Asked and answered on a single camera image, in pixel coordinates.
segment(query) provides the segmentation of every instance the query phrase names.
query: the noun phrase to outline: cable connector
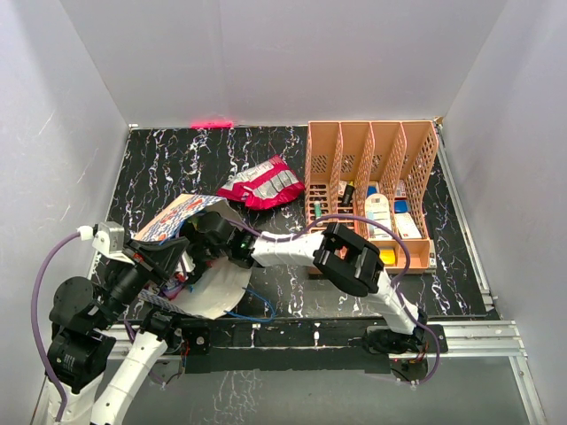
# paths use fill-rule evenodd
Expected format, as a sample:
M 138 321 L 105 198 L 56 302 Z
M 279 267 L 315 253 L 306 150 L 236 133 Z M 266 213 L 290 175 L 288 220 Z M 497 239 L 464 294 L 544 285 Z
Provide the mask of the cable connector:
M 91 226 L 80 226 L 77 231 L 81 234 L 82 241 L 89 241 L 95 238 L 95 230 Z

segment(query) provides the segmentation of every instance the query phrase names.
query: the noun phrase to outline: blue cable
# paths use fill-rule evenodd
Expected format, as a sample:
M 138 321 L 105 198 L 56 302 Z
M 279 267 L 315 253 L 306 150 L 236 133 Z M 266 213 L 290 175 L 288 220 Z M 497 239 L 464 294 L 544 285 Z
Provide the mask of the blue cable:
M 248 321 L 257 321 L 258 323 L 270 323 L 271 321 L 273 321 L 276 318 L 276 310 L 274 310 L 274 307 L 262 295 L 258 294 L 255 290 L 251 290 L 251 289 L 248 289 L 248 288 L 243 288 L 243 290 L 245 290 L 249 294 L 254 295 L 256 298 L 259 298 L 262 301 L 264 301 L 264 304 L 268 305 L 270 311 L 272 312 L 272 315 L 267 319 L 262 319 L 262 318 L 258 318 L 258 317 L 250 317 L 250 316 L 244 316 L 244 315 L 238 314 L 238 313 L 227 312 L 225 310 L 224 312 L 226 314 L 228 314 L 229 316 L 232 316 L 232 317 L 238 317 L 238 319 L 246 319 Z

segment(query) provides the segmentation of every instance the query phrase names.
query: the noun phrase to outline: peach plastic crate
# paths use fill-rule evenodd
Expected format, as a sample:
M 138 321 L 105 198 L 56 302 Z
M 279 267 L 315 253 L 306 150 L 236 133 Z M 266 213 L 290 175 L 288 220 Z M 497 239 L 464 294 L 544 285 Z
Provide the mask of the peach plastic crate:
M 406 184 L 411 215 L 422 239 L 407 239 L 411 262 L 409 271 L 422 273 L 429 266 L 430 238 L 423 216 L 423 194 L 433 167 L 439 141 L 432 121 L 310 121 L 306 155 L 306 219 L 315 219 L 315 201 L 322 213 L 351 213 L 364 216 L 364 202 L 370 181 L 390 202 L 392 229 L 397 232 L 393 204 L 399 180 Z M 349 207 L 339 206 L 338 182 L 353 181 L 355 191 Z M 353 220 L 339 220 L 364 238 L 368 228 Z M 326 222 L 312 231 L 324 230 Z M 405 265 L 403 251 L 394 241 L 377 241 L 379 248 L 393 248 L 396 264 Z

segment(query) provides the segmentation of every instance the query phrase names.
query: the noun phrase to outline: marble surface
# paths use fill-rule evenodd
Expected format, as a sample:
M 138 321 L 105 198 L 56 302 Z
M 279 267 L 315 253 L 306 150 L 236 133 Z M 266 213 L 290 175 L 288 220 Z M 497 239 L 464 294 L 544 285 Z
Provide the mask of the marble surface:
M 182 193 L 215 194 L 237 172 L 278 154 L 303 178 L 307 127 L 236 127 L 231 129 L 147 129 L 128 138 L 109 220 L 134 235 Z M 303 199 L 265 212 L 231 203 L 251 226 L 290 233 L 305 224 Z M 470 257 L 438 160 L 431 172 L 423 207 L 434 238 L 436 274 L 406 276 L 401 290 L 430 317 L 484 316 Z M 103 275 L 98 264 L 95 282 Z M 251 287 L 268 298 L 278 317 L 361 317 L 374 311 L 364 298 L 347 296 L 325 280 L 309 279 L 304 267 L 271 267 L 252 272 Z M 141 319 L 148 306 L 135 303 L 130 319 Z M 264 314 L 264 305 L 245 296 L 236 311 Z

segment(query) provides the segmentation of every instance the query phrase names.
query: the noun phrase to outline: yellow lid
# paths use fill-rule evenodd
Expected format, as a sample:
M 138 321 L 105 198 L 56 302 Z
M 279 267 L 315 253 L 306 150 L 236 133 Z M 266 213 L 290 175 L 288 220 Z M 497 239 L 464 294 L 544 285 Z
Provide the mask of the yellow lid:
M 396 264 L 396 254 L 393 248 L 380 248 L 380 259 L 385 266 L 393 266 Z

